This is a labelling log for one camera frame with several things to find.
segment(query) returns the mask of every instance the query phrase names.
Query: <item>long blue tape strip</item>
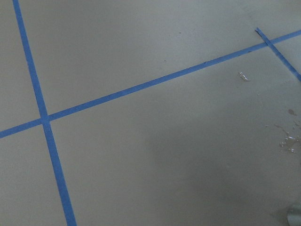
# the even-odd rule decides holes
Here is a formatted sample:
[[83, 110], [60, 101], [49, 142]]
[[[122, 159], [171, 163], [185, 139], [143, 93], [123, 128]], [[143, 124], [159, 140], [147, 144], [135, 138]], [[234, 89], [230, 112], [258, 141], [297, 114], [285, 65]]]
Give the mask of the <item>long blue tape strip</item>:
[[69, 198], [67, 185], [66, 185], [66, 182], [64, 179], [63, 169], [62, 169], [60, 159], [58, 156], [58, 152], [57, 152], [57, 148], [55, 145], [55, 139], [53, 137], [50, 121], [49, 121], [47, 110], [46, 110], [46, 105], [45, 105], [43, 95], [42, 95], [42, 90], [40, 87], [40, 82], [39, 82], [37, 72], [36, 72], [36, 69], [34, 66], [34, 61], [32, 58], [32, 53], [31, 53], [29, 42], [27, 39], [26, 30], [25, 30], [22, 13], [21, 13], [21, 9], [20, 9], [18, 0], [13, 0], [13, 4], [14, 4], [14, 8], [15, 8], [15, 14], [16, 14], [17, 23], [19, 26], [23, 49], [24, 49], [26, 61], [28, 64], [29, 74], [30, 74], [30, 77], [32, 80], [34, 94], [36, 97], [36, 101], [37, 101], [38, 108], [39, 108], [39, 113], [41, 116], [40, 120], [43, 125], [46, 142], [47, 142], [48, 149], [49, 149], [50, 159], [52, 162], [58, 191], [59, 191], [59, 194], [61, 197], [61, 202], [62, 202], [66, 222], [67, 222], [68, 226], [76, 226], [76, 220], [75, 220], [75, 216], [74, 216], [73, 209], [71, 206], [71, 201]]
[[[283, 35], [283, 36], [280, 36], [278, 38], [275, 38], [275, 39], [271, 40], [271, 43], [276, 44], [276, 43], [279, 43], [279, 42], [282, 42], [282, 41], [285, 41], [285, 40], [297, 37], [299, 35], [301, 35], [301, 30], [295, 31], [293, 33], [289, 33], [289, 34], [286, 34], [286, 35]], [[251, 46], [249, 48], [246, 48], [246, 49], [243, 49], [243, 50], [240, 50], [240, 51], [237, 51], [237, 52], [234, 52], [234, 53], [222, 56], [222, 57], [214, 59], [212, 61], [216, 61], [215, 64], [218, 64], [220, 62], [223, 62], [223, 61], [226, 61], [228, 59], [232, 59], [232, 58], [241, 56], [243, 54], [246, 54], [246, 53], [249, 53], [249, 52], [261, 49], [261, 48], [264, 48], [266, 46], [267, 46], [266, 43], [261, 43], [261, 44], [258, 44], [258, 45], [255, 45], [255, 46]], [[199, 64], [199, 65], [196, 65], [195, 67], [203, 65], [204, 66], [203, 68], [205, 68], [205, 67], [213, 65], [213, 64], [211, 64], [211, 65], [209, 65], [209, 64], [205, 65], [205, 64], [206, 64], [206, 62], [204, 62], [202, 64]], [[78, 105], [78, 106], [75, 106], [75, 107], [72, 107], [72, 108], [68, 108], [68, 109], [60, 111], [60, 112], [56, 112], [56, 113], [54, 113], [54, 114], [52, 114], [52, 115], [49, 116], [49, 120], [52, 121], [52, 120], [55, 120], [55, 119], [59, 119], [61, 117], [67, 116], [69, 114], [72, 114], [72, 113], [75, 113], [75, 112], [87, 109], [88, 107], [92, 107], [92, 106], [104, 103], [105, 102], [104, 100], [106, 100], [106, 102], [107, 102], [107, 101], [110, 101], [110, 100], [116, 99], [118, 97], [122, 97], [122, 96], [125, 96], [125, 95], [129, 94], [129, 93], [121, 93], [121, 92], [122, 91], [119, 92], [119, 96], [118, 96], [118, 92], [114, 93], [114, 94], [111, 94], [113, 97], [115, 95], [115, 98], [111, 98], [110, 99], [110, 95], [108, 95], [108, 96], [96, 99], [96, 100], [98, 100], [98, 103], [97, 103], [96, 100], [94, 100], [94, 102], [90, 101], [90, 102], [84, 103], [82, 105]], [[22, 125], [19, 125], [19, 126], [16, 126], [16, 127], [13, 127], [13, 128], [10, 128], [10, 129], [7, 129], [7, 130], [4, 130], [4, 131], [0, 132], [0, 138], [7, 137], [9, 135], [18, 133], [18, 132], [26, 130], [26, 129], [30, 129], [30, 128], [32, 128], [34, 126], [37, 126], [37, 125], [40, 125], [40, 124], [41, 124], [41, 122], [37, 123], [37, 121], [35, 121], [35, 122], [31, 121], [31, 122], [24, 123]]]
[[301, 75], [297, 70], [288, 62], [288, 60], [279, 52], [279, 50], [273, 45], [273, 43], [266, 37], [266, 35], [259, 29], [256, 28], [256, 32], [262, 37], [264, 42], [271, 48], [276, 56], [282, 61], [282, 63], [301, 81]]

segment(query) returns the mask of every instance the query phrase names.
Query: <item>gray surface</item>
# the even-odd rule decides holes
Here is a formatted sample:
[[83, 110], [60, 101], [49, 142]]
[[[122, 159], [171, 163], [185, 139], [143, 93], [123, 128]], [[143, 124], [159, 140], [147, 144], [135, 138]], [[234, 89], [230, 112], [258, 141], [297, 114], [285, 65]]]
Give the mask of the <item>gray surface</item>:
[[[20, 0], [49, 113], [300, 29], [299, 0]], [[39, 118], [11, 1], [0, 130]], [[300, 68], [300, 37], [277, 44]], [[242, 71], [251, 81], [242, 81]], [[51, 122], [79, 226], [285, 226], [301, 83], [268, 49]], [[288, 113], [293, 109], [297, 116]], [[65, 225], [41, 126], [0, 140], [0, 224]]]
[[41, 126], [1, 139], [0, 225], [65, 226]]
[[285, 225], [300, 87], [263, 49], [52, 122], [79, 225]]
[[0, 5], [0, 131], [39, 118], [13, 4]]

